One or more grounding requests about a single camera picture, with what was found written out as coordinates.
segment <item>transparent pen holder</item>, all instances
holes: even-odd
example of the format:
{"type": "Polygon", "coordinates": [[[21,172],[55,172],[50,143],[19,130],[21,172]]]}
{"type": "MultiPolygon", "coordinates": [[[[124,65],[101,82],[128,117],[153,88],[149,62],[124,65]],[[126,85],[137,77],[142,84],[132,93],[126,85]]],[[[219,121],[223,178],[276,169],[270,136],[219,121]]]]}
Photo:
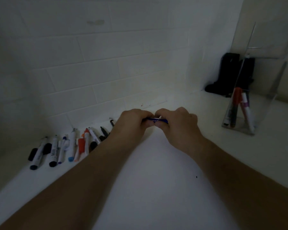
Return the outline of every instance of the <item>transparent pen holder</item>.
{"type": "Polygon", "coordinates": [[[276,93],[262,96],[249,90],[240,89],[245,97],[243,101],[243,98],[240,97],[242,94],[237,94],[237,90],[234,89],[222,127],[247,135],[255,135],[257,128],[270,108],[271,102],[276,97],[276,93]]]}

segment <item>white marker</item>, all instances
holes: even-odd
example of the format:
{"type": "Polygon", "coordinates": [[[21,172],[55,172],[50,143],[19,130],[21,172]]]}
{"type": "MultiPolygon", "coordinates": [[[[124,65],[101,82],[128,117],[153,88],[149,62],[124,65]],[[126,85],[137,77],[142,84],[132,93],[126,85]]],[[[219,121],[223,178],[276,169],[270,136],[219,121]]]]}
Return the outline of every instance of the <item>white marker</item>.
{"type": "Polygon", "coordinates": [[[43,150],[44,150],[44,147],[45,147],[45,144],[47,143],[47,141],[48,141],[47,137],[42,139],[42,142],[41,142],[41,144],[40,144],[40,146],[39,146],[39,148],[38,148],[38,150],[34,156],[32,164],[30,166],[30,170],[36,170],[39,167],[40,161],[43,157],[43,150]]]}
{"type": "Polygon", "coordinates": [[[244,92],[242,93],[242,102],[243,102],[243,107],[245,109],[246,120],[248,122],[248,126],[250,128],[251,133],[254,134],[255,133],[254,121],[253,121],[250,107],[248,105],[248,99],[246,97],[246,93],[244,93],[244,92]]]}
{"type": "Polygon", "coordinates": [[[74,161],[78,161],[79,160],[79,147],[77,147],[77,151],[76,151],[76,154],[75,154],[75,158],[74,158],[74,161]]]}
{"type": "Polygon", "coordinates": [[[62,164],[63,154],[64,154],[64,144],[65,144],[65,140],[66,139],[67,139],[66,136],[64,136],[63,139],[62,139],[61,149],[60,149],[60,152],[59,152],[58,164],[62,164]]]}
{"type": "Polygon", "coordinates": [[[96,141],[98,144],[100,144],[100,139],[98,138],[97,134],[95,131],[92,130],[92,128],[88,128],[90,131],[91,136],[93,137],[93,140],[96,141]]]}
{"type": "Polygon", "coordinates": [[[58,161],[58,158],[56,156],[57,151],[58,151],[58,136],[56,135],[52,139],[51,154],[50,154],[51,162],[49,163],[50,167],[54,167],[57,164],[58,161]]]}
{"type": "Polygon", "coordinates": [[[75,144],[76,144],[76,129],[73,129],[70,137],[69,137],[70,143],[69,148],[66,152],[66,157],[68,158],[69,162],[72,162],[75,158],[75,144]]]}
{"type": "Polygon", "coordinates": [[[84,131],[84,140],[85,140],[84,153],[86,156],[88,156],[88,154],[90,153],[90,150],[89,150],[90,132],[88,131],[87,128],[84,131]]]}

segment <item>white brick wall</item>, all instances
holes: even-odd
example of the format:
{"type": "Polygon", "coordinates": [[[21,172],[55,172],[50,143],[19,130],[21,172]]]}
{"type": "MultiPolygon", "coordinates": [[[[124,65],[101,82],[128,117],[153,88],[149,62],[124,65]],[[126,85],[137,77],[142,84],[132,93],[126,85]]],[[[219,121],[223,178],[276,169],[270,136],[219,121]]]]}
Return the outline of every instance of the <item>white brick wall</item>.
{"type": "Polygon", "coordinates": [[[0,106],[34,100],[34,120],[62,133],[166,102],[177,83],[203,88],[242,1],[0,0],[0,106]]]}

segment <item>blue pen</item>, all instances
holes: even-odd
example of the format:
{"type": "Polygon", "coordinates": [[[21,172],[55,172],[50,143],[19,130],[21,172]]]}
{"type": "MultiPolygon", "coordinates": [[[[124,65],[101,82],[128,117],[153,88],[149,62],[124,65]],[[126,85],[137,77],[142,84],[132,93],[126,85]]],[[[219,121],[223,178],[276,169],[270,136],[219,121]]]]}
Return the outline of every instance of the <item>blue pen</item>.
{"type": "Polygon", "coordinates": [[[165,122],[165,123],[169,123],[166,119],[160,119],[160,118],[150,118],[150,117],[147,117],[145,118],[144,120],[151,120],[153,121],[154,123],[157,122],[157,121],[162,121],[162,122],[165,122]]]}

